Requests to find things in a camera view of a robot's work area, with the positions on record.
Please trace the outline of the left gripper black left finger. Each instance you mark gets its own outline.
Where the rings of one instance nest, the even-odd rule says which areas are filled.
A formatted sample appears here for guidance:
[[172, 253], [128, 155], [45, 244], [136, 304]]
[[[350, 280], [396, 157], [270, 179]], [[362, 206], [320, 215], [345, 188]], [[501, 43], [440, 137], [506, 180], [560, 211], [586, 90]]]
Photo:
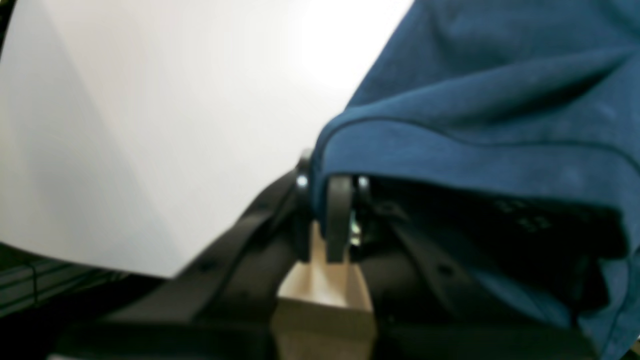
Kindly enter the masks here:
[[94, 321], [68, 328], [56, 360], [272, 360], [279, 287], [310, 260], [313, 151], [261, 191], [173, 278]]

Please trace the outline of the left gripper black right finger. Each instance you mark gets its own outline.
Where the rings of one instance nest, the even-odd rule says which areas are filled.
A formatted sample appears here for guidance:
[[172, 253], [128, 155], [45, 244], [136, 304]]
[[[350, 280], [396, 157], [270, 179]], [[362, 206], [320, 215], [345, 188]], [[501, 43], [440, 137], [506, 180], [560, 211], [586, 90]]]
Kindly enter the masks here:
[[[575, 324], [589, 305], [589, 253], [534, 242], [486, 198], [438, 186], [352, 175], [326, 186], [327, 259], [349, 253], [365, 278], [380, 328], [377, 360], [595, 360]], [[550, 321], [491, 290], [482, 275], [514, 281], [569, 307]]]

